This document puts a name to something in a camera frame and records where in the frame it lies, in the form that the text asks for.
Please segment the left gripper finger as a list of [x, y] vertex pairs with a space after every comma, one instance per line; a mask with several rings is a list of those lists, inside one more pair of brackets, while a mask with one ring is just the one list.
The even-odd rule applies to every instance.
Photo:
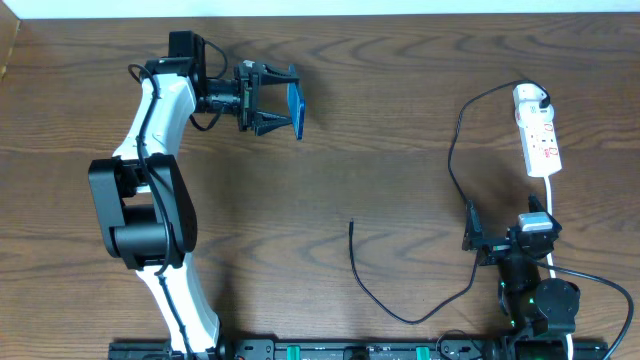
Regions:
[[263, 136], [277, 128], [289, 126], [292, 118], [271, 112], [256, 111], [253, 114], [253, 129], [256, 136]]
[[281, 85], [281, 84], [290, 84], [290, 83], [298, 83], [299, 76], [296, 74], [294, 70], [282, 70], [276, 68], [269, 64], [263, 64], [262, 68], [259, 72], [260, 85], [261, 86], [270, 86], [270, 85]]

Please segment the blue Galaxy smartphone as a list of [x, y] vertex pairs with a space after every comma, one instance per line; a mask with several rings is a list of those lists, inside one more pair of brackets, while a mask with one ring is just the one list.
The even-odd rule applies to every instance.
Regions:
[[303, 138], [306, 102], [298, 82], [287, 87], [287, 105], [291, 117], [294, 135], [298, 141]]

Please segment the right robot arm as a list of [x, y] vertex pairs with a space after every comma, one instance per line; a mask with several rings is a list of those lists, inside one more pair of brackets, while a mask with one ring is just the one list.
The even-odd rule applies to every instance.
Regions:
[[562, 227], [536, 196], [528, 198], [528, 206], [504, 235], [488, 237], [474, 203], [468, 201], [462, 249], [476, 253], [478, 266], [498, 268], [499, 303], [513, 332], [501, 337], [493, 352], [505, 359], [566, 359], [580, 290], [571, 282], [540, 276], [537, 263], [554, 250]]

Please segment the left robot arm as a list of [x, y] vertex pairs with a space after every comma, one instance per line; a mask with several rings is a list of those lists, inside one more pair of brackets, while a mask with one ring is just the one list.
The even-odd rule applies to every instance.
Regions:
[[177, 162], [184, 131], [195, 125], [195, 114], [210, 113], [200, 131], [232, 115], [240, 131], [262, 136], [290, 126], [302, 139], [306, 104], [294, 66], [245, 60], [231, 78], [223, 72], [209, 76], [211, 45], [192, 31], [174, 31], [166, 56], [129, 65], [142, 90], [139, 108], [120, 146], [88, 169], [107, 252], [146, 284], [169, 330], [164, 342], [113, 342], [111, 359], [235, 356], [195, 267], [197, 215]]

